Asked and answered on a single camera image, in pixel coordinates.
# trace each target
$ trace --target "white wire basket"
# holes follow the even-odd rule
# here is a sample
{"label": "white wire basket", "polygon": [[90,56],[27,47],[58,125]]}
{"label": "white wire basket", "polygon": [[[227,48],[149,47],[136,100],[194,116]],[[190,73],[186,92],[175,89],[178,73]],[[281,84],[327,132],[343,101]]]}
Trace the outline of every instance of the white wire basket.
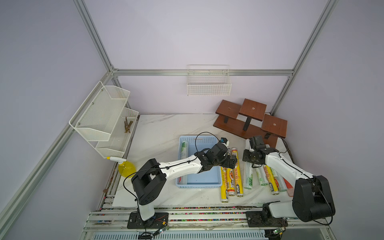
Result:
{"label": "white wire basket", "polygon": [[128,101],[129,91],[99,84],[101,89],[74,126],[74,116],[70,120],[70,125],[87,141],[108,141]]}
{"label": "white wire basket", "polygon": [[228,96],[229,65],[188,65],[188,96]]}
{"label": "white wire basket", "polygon": [[[103,158],[123,157],[139,112],[126,108],[129,91],[116,86],[105,86],[101,82],[96,88],[100,90],[81,117],[78,117],[80,107],[69,124]],[[125,128],[126,120],[127,124],[132,121],[129,130]]]}
{"label": "white wire basket", "polygon": [[[139,115],[139,112],[123,108],[123,111],[117,121],[116,127],[113,130],[109,141],[98,142],[95,149],[102,155],[104,158],[113,156],[113,157],[123,157],[125,150],[128,146],[128,141],[131,138],[133,127],[136,123],[136,118]],[[129,132],[125,132],[124,121],[127,120],[128,124],[132,121]]]}

